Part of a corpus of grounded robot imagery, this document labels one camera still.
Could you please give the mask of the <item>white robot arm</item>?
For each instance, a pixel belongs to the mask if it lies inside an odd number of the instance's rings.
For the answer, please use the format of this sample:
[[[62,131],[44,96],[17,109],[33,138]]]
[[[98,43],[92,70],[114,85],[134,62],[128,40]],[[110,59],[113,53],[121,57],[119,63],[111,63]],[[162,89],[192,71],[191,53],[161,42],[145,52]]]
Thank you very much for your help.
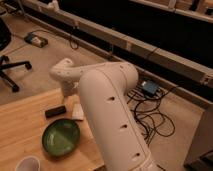
[[[125,100],[138,82],[138,72],[128,62],[105,62],[76,67],[65,58],[50,70],[63,94],[73,83],[83,112],[102,155],[107,171],[158,171]]]

